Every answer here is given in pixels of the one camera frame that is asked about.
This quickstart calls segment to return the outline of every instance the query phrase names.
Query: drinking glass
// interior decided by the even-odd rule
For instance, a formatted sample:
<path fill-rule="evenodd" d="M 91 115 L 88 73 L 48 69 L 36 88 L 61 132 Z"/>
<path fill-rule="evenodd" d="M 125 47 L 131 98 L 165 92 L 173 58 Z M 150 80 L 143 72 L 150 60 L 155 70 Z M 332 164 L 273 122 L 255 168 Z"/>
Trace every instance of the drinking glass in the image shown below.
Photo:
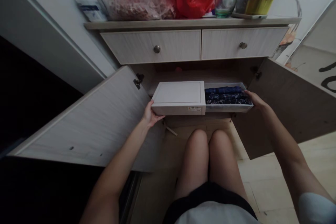
<path fill-rule="evenodd" d="M 215 0 L 215 13 L 217 18 L 228 18 L 236 6 L 237 0 Z"/>

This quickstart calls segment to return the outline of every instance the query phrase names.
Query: folded plaid shirt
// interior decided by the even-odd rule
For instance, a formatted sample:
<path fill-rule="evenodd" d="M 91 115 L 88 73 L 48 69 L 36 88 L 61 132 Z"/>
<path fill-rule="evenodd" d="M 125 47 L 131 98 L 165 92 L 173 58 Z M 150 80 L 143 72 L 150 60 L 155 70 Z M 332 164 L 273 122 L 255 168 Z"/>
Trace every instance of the folded plaid shirt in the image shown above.
<path fill-rule="evenodd" d="M 216 93 L 216 94 L 230 94 L 230 93 L 241 93 L 242 88 L 239 86 L 235 87 L 217 87 L 217 88 L 209 88 L 204 90 L 206 95 L 209 95 L 211 93 Z"/>
<path fill-rule="evenodd" d="M 252 104 L 248 97 L 232 100 L 206 100 L 206 104 Z"/>
<path fill-rule="evenodd" d="M 216 94 L 211 93 L 205 96 L 206 100 L 233 100 L 238 98 L 245 98 L 246 95 L 244 93 L 235 93 L 235 94 Z"/>

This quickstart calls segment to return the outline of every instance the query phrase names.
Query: box label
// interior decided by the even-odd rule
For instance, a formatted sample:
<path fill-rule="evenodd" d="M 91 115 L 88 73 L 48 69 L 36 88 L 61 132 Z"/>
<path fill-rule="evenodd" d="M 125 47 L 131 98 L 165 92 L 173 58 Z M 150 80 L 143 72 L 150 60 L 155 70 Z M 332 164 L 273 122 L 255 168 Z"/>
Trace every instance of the box label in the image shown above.
<path fill-rule="evenodd" d="M 202 111 L 202 107 L 188 107 L 188 111 Z"/>

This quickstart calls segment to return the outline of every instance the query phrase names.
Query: metal knob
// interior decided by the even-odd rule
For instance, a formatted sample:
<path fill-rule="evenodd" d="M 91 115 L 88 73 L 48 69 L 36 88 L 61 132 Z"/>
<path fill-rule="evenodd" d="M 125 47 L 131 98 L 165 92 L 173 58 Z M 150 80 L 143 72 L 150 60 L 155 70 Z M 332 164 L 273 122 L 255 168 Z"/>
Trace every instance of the metal knob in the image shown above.
<path fill-rule="evenodd" d="M 157 45 L 157 46 L 154 46 L 153 50 L 154 50 L 155 53 L 159 53 L 160 50 L 161 50 L 161 47 L 158 46 L 158 45 Z"/>
<path fill-rule="evenodd" d="M 247 47 L 247 44 L 244 43 L 244 42 L 241 42 L 241 43 L 239 44 L 239 47 L 240 47 L 241 49 L 245 49 L 245 48 Z"/>

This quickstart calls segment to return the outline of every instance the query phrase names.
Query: hand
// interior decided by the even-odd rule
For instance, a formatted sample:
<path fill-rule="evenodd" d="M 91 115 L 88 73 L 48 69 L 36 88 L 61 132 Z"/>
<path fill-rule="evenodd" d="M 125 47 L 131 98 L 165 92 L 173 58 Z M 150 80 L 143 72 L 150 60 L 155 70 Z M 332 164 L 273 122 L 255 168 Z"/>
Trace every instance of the hand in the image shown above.
<path fill-rule="evenodd" d="M 156 115 L 154 112 L 153 112 L 153 110 L 152 110 L 152 105 L 153 105 L 153 103 L 154 103 L 154 101 L 153 100 L 151 100 L 148 104 L 147 104 L 147 106 L 146 106 L 146 108 L 145 108 L 145 112 L 144 112 L 144 115 L 143 115 L 143 117 L 142 117 L 142 120 L 144 120 L 146 123 L 147 123 L 147 125 L 149 126 L 149 127 L 153 127 L 154 126 L 154 124 L 156 123 L 156 122 L 158 122 L 158 121 L 160 121 L 162 118 L 165 118 L 166 116 L 164 115 L 162 115 L 162 116 L 158 116 L 158 115 Z"/>
<path fill-rule="evenodd" d="M 261 108 L 264 108 L 264 107 L 268 106 L 268 104 L 266 102 L 264 102 L 256 93 L 253 93 L 253 92 L 248 91 L 248 90 L 245 90 L 244 92 L 245 92 L 245 94 L 247 94 L 250 97 L 254 106 L 257 109 L 261 109 Z"/>

